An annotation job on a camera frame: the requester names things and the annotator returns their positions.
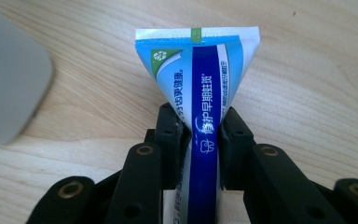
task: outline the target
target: toothpaste tube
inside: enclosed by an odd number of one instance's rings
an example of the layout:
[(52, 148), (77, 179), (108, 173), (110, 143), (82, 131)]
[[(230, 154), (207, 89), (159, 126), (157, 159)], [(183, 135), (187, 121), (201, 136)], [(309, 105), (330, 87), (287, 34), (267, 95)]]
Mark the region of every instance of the toothpaste tube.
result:
[(192, 132), (164, 223), (216, 223), (220, 193), (217, 130), (257, 50), (257, 27), (140, 29), (135, 47)]

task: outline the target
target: black plastic part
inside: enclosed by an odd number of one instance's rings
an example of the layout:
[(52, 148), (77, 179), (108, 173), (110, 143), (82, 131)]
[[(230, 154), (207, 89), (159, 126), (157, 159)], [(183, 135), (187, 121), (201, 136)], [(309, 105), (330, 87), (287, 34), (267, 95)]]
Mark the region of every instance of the black plastic part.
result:
[(108, 223), (161, 223), (161, 153), (154, 143), (130, 149), (106, 214)]
[(94, 191), (94, 182), (84, 176), (67, 177), (43, 196), (28, 219), (28, 224), (43, 223), (87, 223), (89, 201)]
[(245, 164), (252, 223), (346, 223), (280, 148), (256, 145)]
[(159, 108), (154, 137), (154, 142), (161, 148), (162, 187), (175, 189), (179, 182), (189, 134), (168, 103)]
[(358, 223), (358, 179), (340, 179), (334, 187), (334, 206), (350, 223)]
[(244, 190), (243, 160), (254, 145), (253, 133), (231, 107), (219, 129), (221, 188)]
[[(27, 223), (161, 223), (162, 189), (176, 186), (189, 136), (163, 105), (156, 130), (131, 148), (122, 171), (96, 185), (83, 176), (57, 182)], [(334, 190), (309, 181), (283, 150), (256, 145), (233, 108), (219, 129), (219, 150), (221, 186), (244, 189), (252, 223), (358, 223), (358, 179), (338, 180)]]

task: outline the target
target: blue label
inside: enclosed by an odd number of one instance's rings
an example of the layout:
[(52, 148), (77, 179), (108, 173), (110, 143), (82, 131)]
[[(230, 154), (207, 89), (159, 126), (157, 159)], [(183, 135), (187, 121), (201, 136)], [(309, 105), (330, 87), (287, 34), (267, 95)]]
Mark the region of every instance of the blue label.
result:
[(221, 116), (219, 57), (216, 46), (194, 47), (188, 223), (215, 223), (217, 129)]

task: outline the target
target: wooden surface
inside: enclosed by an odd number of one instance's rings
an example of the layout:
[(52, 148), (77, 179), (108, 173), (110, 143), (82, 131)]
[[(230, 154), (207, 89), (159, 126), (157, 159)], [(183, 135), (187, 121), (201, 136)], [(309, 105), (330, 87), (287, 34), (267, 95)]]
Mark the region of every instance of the wooden surface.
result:
[[(99, 182), (154, 128), (166, 102), (136, 28), (254, 26), (261, 45), (233, 106), (257, 143), (283, 148), (328, 188), (358, 178), (358, 1), (19, 1), (0, 14), (48, 51), (55, 78), (29, 126), (0, 146), (0, 223), (23, 223), (58, 180)], [(226, 192), (222, 223), (248, 222)]]

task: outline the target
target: gray object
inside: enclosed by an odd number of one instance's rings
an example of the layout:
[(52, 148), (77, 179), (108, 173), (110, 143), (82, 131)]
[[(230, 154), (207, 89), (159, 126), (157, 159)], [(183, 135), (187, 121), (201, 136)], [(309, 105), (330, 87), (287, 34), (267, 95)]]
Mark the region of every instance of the gray object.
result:
[(51, 79), (43, 47), (0, 16), (0, 144), (22, 131)]

